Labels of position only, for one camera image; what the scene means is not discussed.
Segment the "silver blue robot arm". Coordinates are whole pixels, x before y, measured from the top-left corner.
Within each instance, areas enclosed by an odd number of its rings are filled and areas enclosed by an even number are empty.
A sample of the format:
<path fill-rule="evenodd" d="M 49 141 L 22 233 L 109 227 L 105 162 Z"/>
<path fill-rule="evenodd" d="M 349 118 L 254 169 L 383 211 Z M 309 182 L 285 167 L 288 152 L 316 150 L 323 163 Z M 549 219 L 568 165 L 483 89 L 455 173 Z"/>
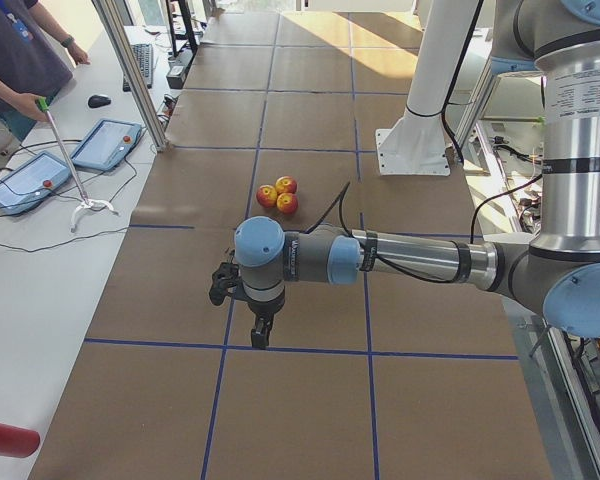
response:
<path fill-rule="evenodd" d="M 286 232 L 243 221 L 209 297 L 247 303 L 254 347 L 268 346 L 289 282 L 351 284 L 368 271 L 471 283 L 569 334 L 600 337 L 600 1 L 500 1 L 495 73 L 539 71 L 544 108 L 541 226 L 527 245 L 462 243 L 319 224 Z"/>

